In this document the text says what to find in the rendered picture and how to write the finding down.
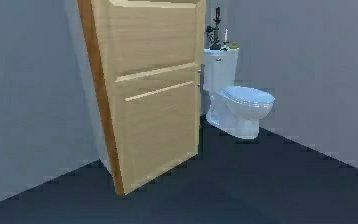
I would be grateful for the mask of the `white candle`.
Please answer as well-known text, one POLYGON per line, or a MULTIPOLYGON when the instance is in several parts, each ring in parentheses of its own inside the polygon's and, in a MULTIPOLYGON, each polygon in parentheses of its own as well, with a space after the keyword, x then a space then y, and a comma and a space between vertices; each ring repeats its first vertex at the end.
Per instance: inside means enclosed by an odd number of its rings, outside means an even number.
POLYGON ((227 51, 228 50, 228 44, 229 44, 229 41, 228 41, 228 29, 226 28, 225 32, 224 32, 223 47, 220 50, 221 51, 227 51))

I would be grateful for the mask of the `light wooden room door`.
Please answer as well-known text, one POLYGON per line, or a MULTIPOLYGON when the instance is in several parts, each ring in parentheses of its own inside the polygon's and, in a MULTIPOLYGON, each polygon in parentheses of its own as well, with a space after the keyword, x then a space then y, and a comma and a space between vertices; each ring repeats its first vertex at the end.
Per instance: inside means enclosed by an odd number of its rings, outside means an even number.
POLYGON ((115 190, 198 153, 207 0, 76 0, 115 190))

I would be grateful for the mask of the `black candle holder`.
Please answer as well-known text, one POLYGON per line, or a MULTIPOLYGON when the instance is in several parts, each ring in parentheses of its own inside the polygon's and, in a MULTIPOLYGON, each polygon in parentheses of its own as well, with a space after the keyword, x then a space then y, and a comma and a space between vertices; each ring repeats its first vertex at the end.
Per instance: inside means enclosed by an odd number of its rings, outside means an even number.
POLYGON ((219 50, 221 48, 221 44, 219 42, 219 23, 221 22, 220 19, 220 8, 216 7, 215 8, 215 18, 213 19, 213 21, 215 22, 215 26, 208 26, 206 28, 206 33, 210 34, 213 33, 213 38, 210 40, 210 49, 211 50, 219 50))

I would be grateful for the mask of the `white toilet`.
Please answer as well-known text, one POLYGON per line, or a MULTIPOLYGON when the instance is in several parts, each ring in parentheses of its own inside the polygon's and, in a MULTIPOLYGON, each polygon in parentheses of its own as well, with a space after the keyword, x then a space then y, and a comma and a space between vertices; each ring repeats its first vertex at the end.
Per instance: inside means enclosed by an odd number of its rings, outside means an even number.
POLYGON ((256 88, 235 84, 239 49, 203 51, 203 89, 210 97, 207 121, 240 139, 255 139, 260 121, 271 111, 275 97, 256 88))

